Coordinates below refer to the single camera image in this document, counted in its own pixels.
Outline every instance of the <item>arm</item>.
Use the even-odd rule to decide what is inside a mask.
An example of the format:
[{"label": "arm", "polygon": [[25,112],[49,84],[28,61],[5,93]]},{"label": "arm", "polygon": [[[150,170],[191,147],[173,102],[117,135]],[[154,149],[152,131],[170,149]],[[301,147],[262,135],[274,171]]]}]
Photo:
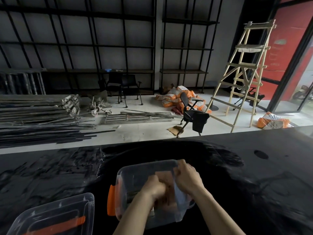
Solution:
[{"label": "arm", "polygon": [[113,235],[143,234],[154,202],[163,197],[165,191],[166,185],[159,182],[159,178],[156,175],[150,176],[123,214]]},{"label": "arm", "polygon": [[179,160],[178,168],[174,168],[174,172],[179,189],[195,200],[212,235],[245,234],[205,189],[194,167],[187,164],[185,160]]}]

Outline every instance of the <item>black chair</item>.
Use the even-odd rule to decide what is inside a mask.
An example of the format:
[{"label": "black chair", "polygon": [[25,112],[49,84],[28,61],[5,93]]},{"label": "black chair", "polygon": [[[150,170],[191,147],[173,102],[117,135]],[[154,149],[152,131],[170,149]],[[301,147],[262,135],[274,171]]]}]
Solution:
[{"label": "black chair", "polygon": [[133,75],[133,74],[123,75],[122,84],[121,84],[122,89],[121,90],[122,90],[123,95],[124,95],[124,100],[125,100],[125,105],[126,105],[125,108],[128,107],[126,104],[126,96],[127,95],[136,95],[137,96],[136,100],[138,100],[138,96],[140,96],[141,106],[143,105],[140,90],[139,90],[141,82],[139,81],[138,83],[139,83],[139,85],[136,82],[135,75]]},{"label": "black chair", "polygon": [[100,91],[107,90],[108,92],[110,92],[111,96],[112,96],[112,92],[118,92],[118,99],[117,99],[118,103],[122,102],[122,86],[121,86],[122,77],[123,77],[123,73],[109,72],[109,80],[107,83],[105,82],[105,79],[101,79],[98,81]]},{"label": "black chair", "polygon": [[207,123],[208,118],[210,117],[208,113],[203,112],[201,110],[195,110],[194,106],[197,102],[202,102],[203,100],[198,99],[198,98],[193,98],[193,101],[195,101],[195,103],[193,104],[193,106],[191,106],[189,104],[189,99],[186,95],[186,93],[182,93],[180,95],[180,98],[182,100],[182,103],[184,104],[184,116],[182,121],[185,121],[186,124],[182,127],[182,129],[178,132],[177,134],[177,138],[178,135],[182,133],[182,131],[184,130],[184,127],[186,127],[186,125],[191,122],[193,123],[193,130],[198,132],[199,135],[201,136],[200,133],[202,133],[203,127],[204,125]]}]

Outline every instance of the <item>hand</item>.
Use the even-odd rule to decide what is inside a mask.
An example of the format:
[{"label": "hand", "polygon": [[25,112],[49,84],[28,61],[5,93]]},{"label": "hand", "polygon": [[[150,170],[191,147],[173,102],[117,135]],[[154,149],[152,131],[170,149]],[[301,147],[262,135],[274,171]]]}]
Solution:
[{"label": "hand", "polygon": [[153,202],[163,197],[166,192],[166,185],[159,182],[157,175],[151,175],[148,177],[147,182],[142,187],[140,193],[149,196]]},{"label": "hand", "polygon": [[204,188],[199,173],[193,166],[187,164],[184,159],[178,160],[178,167],[174,168],[174,174],[178,188],[191,197],[194,197],[199,189]]}]

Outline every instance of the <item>red wall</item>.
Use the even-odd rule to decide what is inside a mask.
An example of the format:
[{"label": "red wall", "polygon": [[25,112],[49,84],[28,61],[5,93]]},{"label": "red wall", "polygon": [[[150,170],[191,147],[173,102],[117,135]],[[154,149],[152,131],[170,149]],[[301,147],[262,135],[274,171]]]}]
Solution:
[{"label": "red wall", "polygon": [[[313,1],[278,9],[275,15],[277,27],[272,30],[269,39],[268,45],[271,46],[271,49],[267,51],[265,65],[268,67],[263,71],[263,77],[281,80],[307,26],[309,25],[312,15]],[[299,79],[298,81],[295,80],[293,82],[293,84],[295,84],[294,89],[297,86]],[[272,99],[277,85],[264,81],[262,83],[263,86],[260,87],[260,93],[265,95],[264,100]]]}]

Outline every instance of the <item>round table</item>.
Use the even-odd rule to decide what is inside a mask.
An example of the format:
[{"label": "round table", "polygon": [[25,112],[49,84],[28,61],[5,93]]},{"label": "round table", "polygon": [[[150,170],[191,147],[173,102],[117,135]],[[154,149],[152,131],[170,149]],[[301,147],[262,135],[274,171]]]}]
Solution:
[{"label": "round table", "polygon": [[[208,86],[208,87],[214,87],[214,92],[215,92],[215,90],[216,90],[216,88],[217,88],[217,86],[218,86],[218,81],[206,81],[204,85],[205,85],[205,86]],[[229,87],[229,86],[224,85],[224,84],[221,84],[221,86],[220,86],[220,88],[226,88],[226,87]],[[213,105],[213,102],[212,102],[212,104],[211,104],[211,106],[210,106],[210,110],[212,110],[212,111],[217,111],[217,110],[219,110],[219,109],[218,109],[217,106],[214,106],[214,105]]]}]

